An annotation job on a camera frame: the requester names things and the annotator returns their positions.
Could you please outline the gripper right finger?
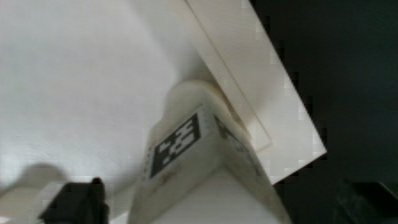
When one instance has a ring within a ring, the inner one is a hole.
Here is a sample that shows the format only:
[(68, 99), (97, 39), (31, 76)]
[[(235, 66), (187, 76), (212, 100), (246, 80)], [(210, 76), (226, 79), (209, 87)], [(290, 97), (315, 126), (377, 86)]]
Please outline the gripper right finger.
[(398, 224), (398, 183), (345, 180), (337, 195), (335, 224)]

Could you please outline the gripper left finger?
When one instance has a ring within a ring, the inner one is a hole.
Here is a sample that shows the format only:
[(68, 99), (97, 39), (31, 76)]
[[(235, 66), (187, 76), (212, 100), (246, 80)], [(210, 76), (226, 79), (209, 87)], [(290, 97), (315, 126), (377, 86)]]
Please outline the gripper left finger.
[(97, 177), (90, 182), (65, 184), (40, 220), (45, 224), (109, 224), (109, 213), (106, 184)]

